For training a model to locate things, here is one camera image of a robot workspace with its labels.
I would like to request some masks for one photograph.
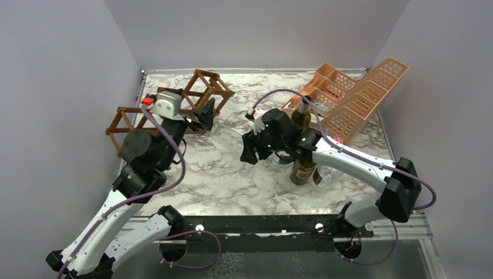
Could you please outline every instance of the green glass bottle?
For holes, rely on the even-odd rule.
[[[312,99],[310,96],[306,96],[306,98],[310,101]],[[304,130],[308,128],[310,122],[312,121],[312,117],[309,112],[309,104],[303,100],[299,108],[297,108],[292,116],[291,120],[297,126],[299,130]],[[308,179],[312,175],[313,171],[317,164],[310,162],[308,160],[296,160],[294,162],[293,167],[291,169],[290,179],[296,185],[304,185],[308,182]]]
[[[296,185],[305,185],[317,164],[308,160],[296,160],[290,174],[290,180]]]
[[[310,102],[312,101],[310,96],[306,96],[306,98],[310,100]],[[310,125],[310,121],[312,121],[309,107],[309,104],[303,99],[303,102],[301,102],[299,108],[295,109],[295,111],[291,115],[291,120],[294,122],[299,130],[304,130],[308,128],[308,125]]]

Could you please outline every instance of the marble countertop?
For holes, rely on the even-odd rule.
[[[367,184],[346,174],[327,192],[315,189],[310,182],[294,185],[289,179],[290,168],[276,165],[271,158],[254,166],[240,162],[242,150],[236,142],[241,139],[223,141],[224,133],[240,137],[251,130],[251,122],[244,115],[262,95],[276,88],[298,90],[312,76],[313,73],[221,74],[221,79],[236,93],[215,118],[211,133],[185,135],[188,145],[185,179],[175,189],[154,196],[137,215],[151,215],[164,205],[174,206],[183,215],[338,213],[348,201],[359,201],[375,194],[376,191]],[[358,78],[362,73],[351,76]],[[155,94],[158,87],[184,88],[191,77],[192,73],[148,75],[143,95]],[[195,84],[193,91],[205,89],[200,80]],[[290,97],[290,93],[271,95],[259,109],[278,108]],[[349,146],[390,159],[377,115]],[[180,173],[180,166],[173,166],[166,172],[166,184],[175,181]]]

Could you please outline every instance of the peach plastic organizer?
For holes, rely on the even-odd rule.
[[[324,63],[299,92],[312,97],[326,134],[349,143],[407,70],[407,65],[387,58],[362,78],[354,79]],[[282,108],[290,112],[300,103],[301,97],[293,96]]]

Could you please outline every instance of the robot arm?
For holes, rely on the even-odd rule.
[[[151,113],[163,118],[161,126],[166,128],[177,145],[188,128],[212,128],[214,99],[194,111],[199,122],[180,115],[180,94],[161,92],[157,96],[147,96],[143,102],[151,108]],[[67,278],[111,278],[113,270],[143,248],[142,244],[164,238],[174,228],[178,229],[176,233],[181,232],[179,223],[183,222],[183,217],[167,206],[146,224],[115,238],[151,197],[126,201],[158,190],[166,182],[166,175],[162,172],[170,169],[175,154],[176,151],[161,133],[152,135],[145,130],[130,132],[119,154],[127,164],[113,182],[113,189],[75,241],[64,250],[53,251],[47,256],[46,261],[52,269],[67,274]],[[109,214],[108,210],[112,208],[117,209]]]
[[[397,169],[416,176],[416,170],[410,160],[401,158],[399,162],[393,162],[376,158],[332,139],[329,140],[332,140],[333,144],[329,144],[320,132],[312,128],[299,131],[287,114],[278,109],[271,109],[263,115],[256,116],[254,123],[254,129],[242,136],[242,162],[255,164],[258,159],[266,159],[274,151],[284,151],[294,159],[307,159],[339,169],[369,184],[380,193],[359,202],[349,202],[344,206],[337,223],[340,229],[348,234],[370,221],[385,217],[401,223],[409,219],[421,185],[399,173],[384,169],[383,166],[394,165]],[[378,162],[380,167],[341,152],[342,149]]]

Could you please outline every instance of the white wall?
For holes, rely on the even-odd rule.
[[[492,12],[491,0],[410,0],[377,59],[410,65],[383,117],[395,153],[437,190],[427,212],[449,278],[493,273]]]
[[[372,67],[408,0],[106,0],[143,69]]]
[[[0,4],[0,270],[44,262],[87,225],[116,175],[105,128],[135,104],[137,66],[102,0]]]

